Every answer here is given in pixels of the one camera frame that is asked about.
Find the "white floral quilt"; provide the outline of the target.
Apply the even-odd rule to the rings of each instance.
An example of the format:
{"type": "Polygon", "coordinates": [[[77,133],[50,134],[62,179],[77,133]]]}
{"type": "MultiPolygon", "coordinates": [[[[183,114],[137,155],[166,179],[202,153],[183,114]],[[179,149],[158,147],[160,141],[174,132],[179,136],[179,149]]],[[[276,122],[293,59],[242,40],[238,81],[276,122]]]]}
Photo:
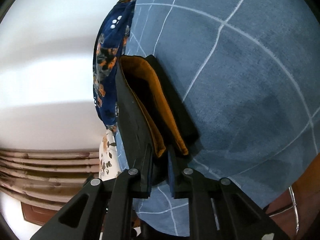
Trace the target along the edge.
{"type": "Polygon", "coordinates": [[[116,140],[107,130],[99,146],[99,178],[102,181],[116,178],[121,173],[116,140]]]}

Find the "blue checked bed sheet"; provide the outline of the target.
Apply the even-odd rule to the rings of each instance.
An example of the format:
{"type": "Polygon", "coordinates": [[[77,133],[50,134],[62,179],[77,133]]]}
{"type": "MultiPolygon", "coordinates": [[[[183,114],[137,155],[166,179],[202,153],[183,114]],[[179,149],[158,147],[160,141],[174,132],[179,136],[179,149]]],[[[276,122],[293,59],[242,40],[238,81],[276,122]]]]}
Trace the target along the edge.
{"type": "Polygon", "coordinates": [[[260,207],[319,156],[319,22],[304,0],[137,0],[127,55],[153,55],[199,132],[189,165],[260,207]]]}

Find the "navy dog print blanket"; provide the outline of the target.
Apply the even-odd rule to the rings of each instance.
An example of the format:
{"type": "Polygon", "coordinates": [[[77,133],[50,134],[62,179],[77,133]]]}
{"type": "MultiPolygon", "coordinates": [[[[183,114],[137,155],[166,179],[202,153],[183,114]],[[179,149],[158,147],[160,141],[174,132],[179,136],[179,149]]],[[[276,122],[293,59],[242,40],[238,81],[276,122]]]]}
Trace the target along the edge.
{"type": "Polygon", "coordinates": [[[105,17],[93,49],[93,99],[104,126],[117,130],[116,73],[125,53],[136,0],[119,0],[105,17]]]}

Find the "brown wooden bed frame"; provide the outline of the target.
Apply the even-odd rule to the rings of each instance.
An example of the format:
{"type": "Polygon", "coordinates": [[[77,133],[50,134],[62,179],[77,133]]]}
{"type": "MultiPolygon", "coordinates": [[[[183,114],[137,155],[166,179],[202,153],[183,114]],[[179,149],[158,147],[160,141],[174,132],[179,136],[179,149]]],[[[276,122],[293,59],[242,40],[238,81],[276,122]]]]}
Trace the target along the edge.
{"type": "Polygon", "coordinates": [[[319,156],[306,171],[264,211],[290,239],[319,239],[319,156]]]}

